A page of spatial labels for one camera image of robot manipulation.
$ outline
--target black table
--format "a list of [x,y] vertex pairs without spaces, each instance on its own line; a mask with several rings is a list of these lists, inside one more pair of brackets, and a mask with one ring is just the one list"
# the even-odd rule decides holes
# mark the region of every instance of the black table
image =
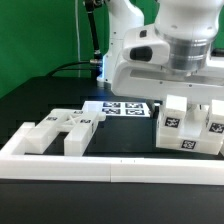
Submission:
[[[1,146],[23,122],[38,123],[54,108],[81,109],[86,100],[135,99],[116,97],[97,88],[91,79],[30,79],[0,100]],[[109,118],[99,125],[84,156],[223,159],[157,149],[155,124],[149,118]],[[113,143],[107,147],[106,136]],[[60,135],[56,147],[51,145],[45,154],[63,154],[63,138]],[[139,139],[142,147],[136,151]],[[222,223],[223,205],[222,186],[0,180],[0,222],[4,224]]]

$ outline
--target white block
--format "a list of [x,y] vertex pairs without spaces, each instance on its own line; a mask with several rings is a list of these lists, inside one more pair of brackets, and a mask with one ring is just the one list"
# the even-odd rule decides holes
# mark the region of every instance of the white block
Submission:
[[66,113],[50,113],[26,135],[26,140],[30,143],[26,152],[42,154],[59,134],[57,131],[58,125],[66,120]]
[[224,101],[212,100],[209,110],[209,118],[215,121],[222,120],[224,123]]
[[162,124],[157,127],[156,146],[217,155],[222,147],[223,135],[210,134],[206,128],[206,114],[206,109],[201,110],[198,107],[190,109],[182,125],[179,128],[172,128],[165,126],[166,117],[163,117],[163,110],[161,110],[158,122]]
[[165,116],[174,116],[175,118],[184,118],[187,111],[187,98],[168,95],[164,108]]
[[29,144],[24,137],[35,127],[35,123],[25,122],[12,136],[12,138],[0,150],[0,156],[6,155],[24,155]]
[[110,160],[64,156],[0,157],[0,178],[22,180],[110,181]]
[[111,165],[111,182],[224,184],[222,161],[120,159]]
[[94,111],[100,112],[103,108],[103,101],[85,101],[82,110],[84,112]]
[[64,140],[65,156],[82,156],[105,113],[86,112]]

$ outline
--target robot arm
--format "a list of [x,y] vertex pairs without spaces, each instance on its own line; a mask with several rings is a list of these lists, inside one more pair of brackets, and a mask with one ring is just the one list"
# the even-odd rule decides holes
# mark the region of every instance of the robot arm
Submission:
[[129,0],[105,1],[110,21],[109,50],[104,55],[102,76],[98,77],[100,86],[111,85],[118,55],[122,50],[125,33],[144,25],[144,15]]
[[223,0],[159,2],[155,24],[126,33],[112,91],[156,100],[185,96],[199,104],[224,100],[223,59],[210,56]]

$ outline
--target green backdrop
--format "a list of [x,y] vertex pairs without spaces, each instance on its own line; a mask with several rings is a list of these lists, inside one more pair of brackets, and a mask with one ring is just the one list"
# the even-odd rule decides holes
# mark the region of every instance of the green backdrop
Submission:
[[[92,58],[92,41],[85,8],[79,0],[81,59]],[[131,0],[154,21],[154,0]],[[1,0],[0,97],[34,76],[77,60],[74,0]],[[104,6],[95,11],[102,52],[108,47],[108,16]],[[224,13],[216,47],[224,47]],[[60,75],[71,75],[71,72]]]

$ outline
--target black cable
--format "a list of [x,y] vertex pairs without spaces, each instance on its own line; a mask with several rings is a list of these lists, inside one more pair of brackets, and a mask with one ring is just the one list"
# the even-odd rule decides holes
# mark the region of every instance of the black cable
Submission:
[[92,36],[92,41],[93,41],[93,48],[94,48],[94,58],[95,59],[102,59],[102,54],[100,52],[100,47],[99,47],[99,41],[98,41],[98,36],[97,36],[97,30],[96,30],[96,23],[93,15],[93,11],[95,8],[98,6],[95,4],[93,0],[85,0],[84,5],[86,7],[86,12],[88,14],[88,19],[89,19],[89,25],[90,25],[90,31],[91,31],[91,36]]
[[90,62],[89,61],[79,61],[79,62],[67,63],[67,64],[61,65],[61,66],[57,67],[56,69],[48,72],[46,74],[46,76],[51,77],[51,76],[54,75],[55,72],[58,72],[58,70],[60,70],[60,69],[67,68],[67,67],[70,67],[70,66],[75,66],[75,65],[83,65],[83,64],[90,64]]
[[224,49],[223,48],[215,48],[213,49],[211,56],[213,57],[224,57]]
[[48,76],[48,77],[52,77],[55,73],[60,71],[95,71],[96,69],[98,68],[97,67],[95,68],[61,68],[61,69],[55,70],[54,73],[52,73],[51,76]]

